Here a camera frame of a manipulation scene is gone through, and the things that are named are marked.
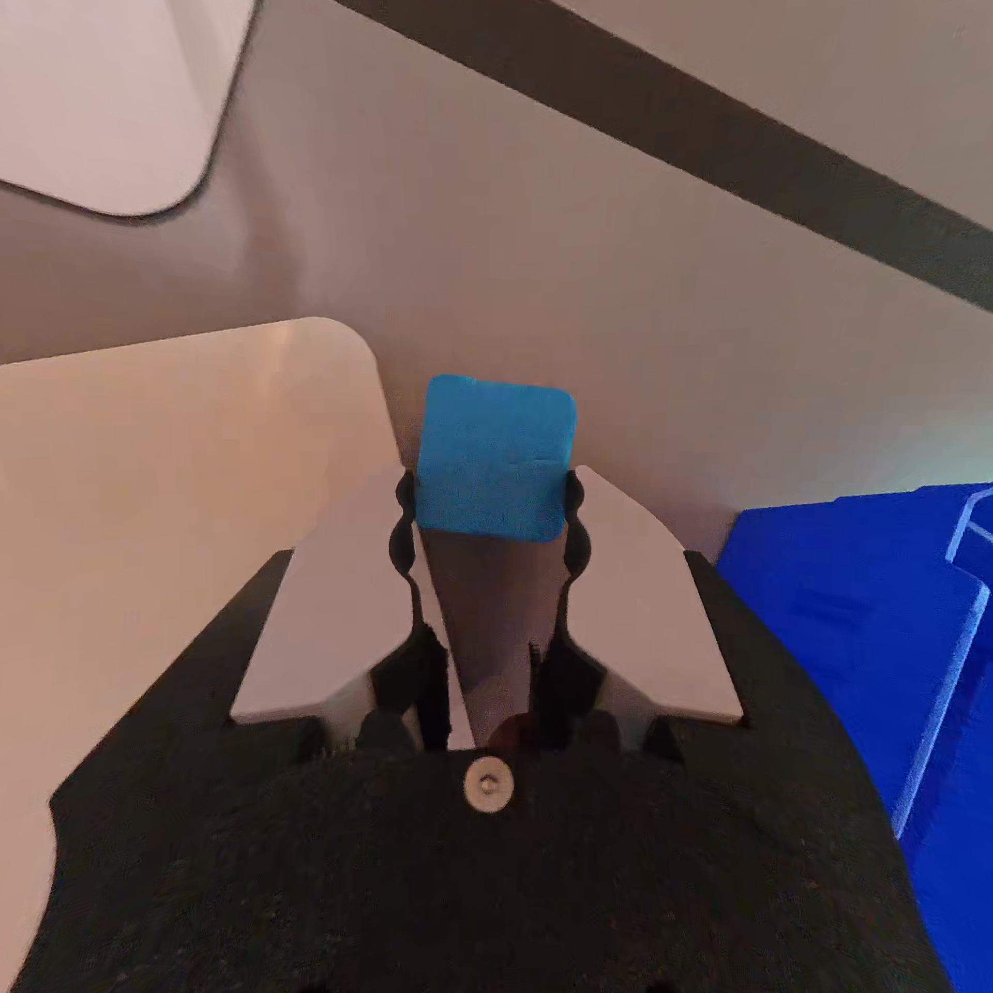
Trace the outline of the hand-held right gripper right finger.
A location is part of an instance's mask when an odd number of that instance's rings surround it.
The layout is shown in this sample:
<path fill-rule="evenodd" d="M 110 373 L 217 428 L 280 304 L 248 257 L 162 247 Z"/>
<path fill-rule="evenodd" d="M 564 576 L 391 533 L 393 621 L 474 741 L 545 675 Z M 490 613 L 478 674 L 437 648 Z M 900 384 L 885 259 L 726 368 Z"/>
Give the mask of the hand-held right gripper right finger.
<path fill-rule="evenodd" d="M 633 751 L 664 721 L 740 725 L 744 707 L 683 545 L 587 465 L 568 474 L 564 495 L 566 578 L 532 664 L 541 745 L 567 747 L 594 712 Z"/>

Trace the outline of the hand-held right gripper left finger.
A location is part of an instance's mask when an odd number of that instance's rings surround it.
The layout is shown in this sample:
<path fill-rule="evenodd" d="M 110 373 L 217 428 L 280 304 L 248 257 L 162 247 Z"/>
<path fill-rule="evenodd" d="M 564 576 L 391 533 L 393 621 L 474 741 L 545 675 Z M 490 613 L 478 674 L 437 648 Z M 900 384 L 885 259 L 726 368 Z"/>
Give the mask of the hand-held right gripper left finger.
<path fill-rule="evenodd" d="M 332 501 L 293 550 L 231 705 L 236 724 L 316 718 L 334 746 L 345 746 L 378 703 L 374 668 L 418 621 L 449 651 L 413 520 L 411 564 L 391 557 L 391 536 L 405 529 L 403 478 L 401 464 L 384 464 Z"/>

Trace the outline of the white whiteboard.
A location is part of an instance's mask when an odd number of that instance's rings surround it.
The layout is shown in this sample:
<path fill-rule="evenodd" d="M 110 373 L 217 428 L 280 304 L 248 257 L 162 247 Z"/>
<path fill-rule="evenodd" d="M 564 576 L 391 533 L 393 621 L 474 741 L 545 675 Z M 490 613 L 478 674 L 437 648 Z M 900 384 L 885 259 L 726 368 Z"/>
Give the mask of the white whiteboard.
<path fill-rule="evenodd" d="M 336 490 L 396 455 L 326 318 L 2 366 L 2 972 L 48 896 L 48 800 Z"/>

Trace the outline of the blue plastic bin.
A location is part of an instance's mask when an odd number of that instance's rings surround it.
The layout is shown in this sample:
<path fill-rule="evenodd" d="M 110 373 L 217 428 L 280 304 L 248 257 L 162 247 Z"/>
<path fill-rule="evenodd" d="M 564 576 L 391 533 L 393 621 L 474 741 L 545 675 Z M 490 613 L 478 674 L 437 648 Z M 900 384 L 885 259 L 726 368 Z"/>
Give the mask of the blue plastic bin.
<path fill-rule="evenodd" d="M 860 752 L 953 986 L 991 991 L 991 483 L 746 510 L 717 568 Z"/>

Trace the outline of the blue whiteboard eraser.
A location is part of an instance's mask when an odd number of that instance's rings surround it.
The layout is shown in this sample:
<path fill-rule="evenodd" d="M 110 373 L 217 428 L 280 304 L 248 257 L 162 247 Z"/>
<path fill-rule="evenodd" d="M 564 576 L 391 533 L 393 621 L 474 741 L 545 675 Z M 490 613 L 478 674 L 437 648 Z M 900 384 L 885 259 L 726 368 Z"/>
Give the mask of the blue whiteboard eraser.
<path fill-rule="evenodd" d="M 531 543 L 565 527 L 577 427 L 557 388 L 437 375 L 415 471 L 420 529 Z"/>

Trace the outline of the white table sign stand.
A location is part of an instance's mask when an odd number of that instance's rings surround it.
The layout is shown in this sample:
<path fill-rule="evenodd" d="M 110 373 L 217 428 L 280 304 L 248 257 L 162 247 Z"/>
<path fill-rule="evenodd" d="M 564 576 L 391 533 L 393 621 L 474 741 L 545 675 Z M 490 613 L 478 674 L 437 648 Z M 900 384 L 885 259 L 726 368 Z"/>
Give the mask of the white table sign stand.
<path fill-rule="evenodd" d="M 1 180 L 148 217 L 202 180 L 253 1 L 3 1 Z"/>

